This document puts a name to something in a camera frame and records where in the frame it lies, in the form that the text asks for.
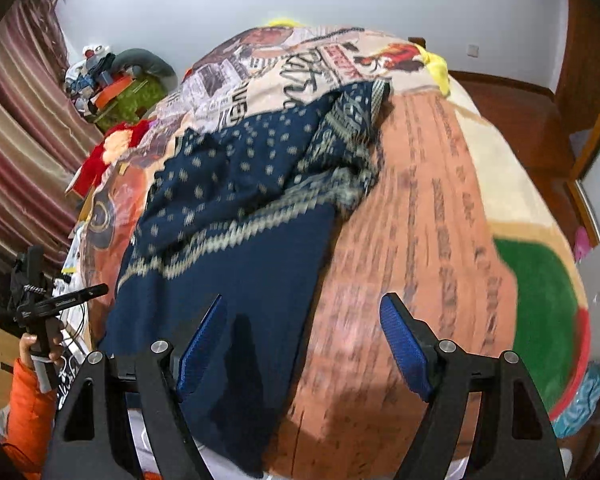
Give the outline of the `left hand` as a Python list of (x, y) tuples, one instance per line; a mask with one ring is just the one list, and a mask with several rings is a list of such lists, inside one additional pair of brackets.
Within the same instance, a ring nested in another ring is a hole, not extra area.
[[(60, 363), (60, 358), (64, 353), (64, 345), (62, 341), (62, 329), (64, 328), (64, 323), (59, 321), (58, 318), (53, 318), (48, 321), (48, 325), (50, 326), (50, 336), (48, 336), (48, 340), (50, 341), (50, 353), (48, 357), (55, 363)], [(35, 334), (30, 334), (25, 332), (19, 341), (19, 359), (23, 366), (27, 367), (29, 370), (34, 370), (34, 364), (31, 354), (31, 349), (38, 342), (38, 336)]]

